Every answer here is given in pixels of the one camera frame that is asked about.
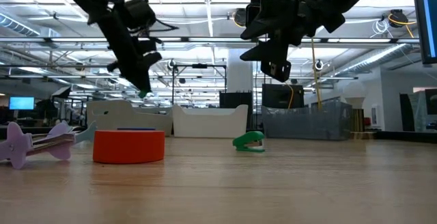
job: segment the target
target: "toy airplane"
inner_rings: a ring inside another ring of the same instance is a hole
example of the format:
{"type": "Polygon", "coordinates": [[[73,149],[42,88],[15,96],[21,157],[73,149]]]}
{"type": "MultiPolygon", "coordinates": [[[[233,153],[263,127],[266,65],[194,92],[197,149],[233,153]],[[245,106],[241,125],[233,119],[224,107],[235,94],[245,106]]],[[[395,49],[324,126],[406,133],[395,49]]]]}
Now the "toy airplane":
{"type": "Polygon", "coordinates": [[[13,168],[21,169],[26,163],[26,156],[48,152],[59,160],[71,157],[70,147],[82,141],[94,141],[96,123],[93,122],[83,132],[72,132],[68,124],[62,122],[54,126],[47,135],[23,134],[15,122],[8,125],[8,137],[0,143],[0,161],[9,159],[13,168]]]}
{"type": "Polygon", "coordinates": [[[264,149],[264,134],[259,131],[247,132],[234,141],[232,145],[237,151],[242,152],[265,152],[264,149]]]}

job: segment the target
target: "white pillar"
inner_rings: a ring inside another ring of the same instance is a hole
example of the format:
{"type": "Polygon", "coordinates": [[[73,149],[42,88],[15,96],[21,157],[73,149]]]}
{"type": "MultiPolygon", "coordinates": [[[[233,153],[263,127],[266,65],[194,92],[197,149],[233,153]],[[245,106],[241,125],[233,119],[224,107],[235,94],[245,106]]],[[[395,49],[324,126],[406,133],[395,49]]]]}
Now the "white pillar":
{"type": "Polygon", "coordinates": [[[227,58],[227,92],[251,92],[253,90],[253,64],[242,61],[240,55],[248,49],[229,49],[227,58]]]}

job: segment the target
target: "gray plastic bin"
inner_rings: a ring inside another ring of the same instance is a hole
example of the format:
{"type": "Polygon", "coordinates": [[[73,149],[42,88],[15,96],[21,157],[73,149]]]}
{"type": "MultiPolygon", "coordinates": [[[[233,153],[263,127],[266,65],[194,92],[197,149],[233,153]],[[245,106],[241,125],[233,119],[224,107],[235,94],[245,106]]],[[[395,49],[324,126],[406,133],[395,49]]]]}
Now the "gray plastic bin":
{"type": "Polygon", "coordinates": [[[346,140],[350,138],[352,106],[327,102],[319,111],[311,108],[262,107],[264,132],[268,138],[346,140]]]}

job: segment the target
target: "wooden table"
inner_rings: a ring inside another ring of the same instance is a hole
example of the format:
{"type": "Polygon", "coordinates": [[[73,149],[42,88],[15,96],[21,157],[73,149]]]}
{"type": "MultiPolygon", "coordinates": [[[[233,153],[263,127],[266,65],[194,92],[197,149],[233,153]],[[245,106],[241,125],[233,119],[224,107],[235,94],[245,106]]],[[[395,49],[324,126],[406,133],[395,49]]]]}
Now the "wooden table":
{"type": "Polygon", "coordinates": [[[0,223],[432,223],[437,147],[392,141],[168,139],[163,161],[102,165],[92,144],[69,162],[0,163],[0,223]]]}

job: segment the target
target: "orange tape roll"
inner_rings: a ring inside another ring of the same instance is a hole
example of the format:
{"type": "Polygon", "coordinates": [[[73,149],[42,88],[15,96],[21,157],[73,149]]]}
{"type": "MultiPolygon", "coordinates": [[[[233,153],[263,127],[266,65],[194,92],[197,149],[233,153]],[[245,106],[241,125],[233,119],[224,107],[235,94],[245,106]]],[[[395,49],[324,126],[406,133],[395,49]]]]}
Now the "orange tape roll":
{"type": "Polygon", "coordinates": [[[164,131],[100,130],[94,136],[97,163],[148,163],[164,158],[164,131]]]}

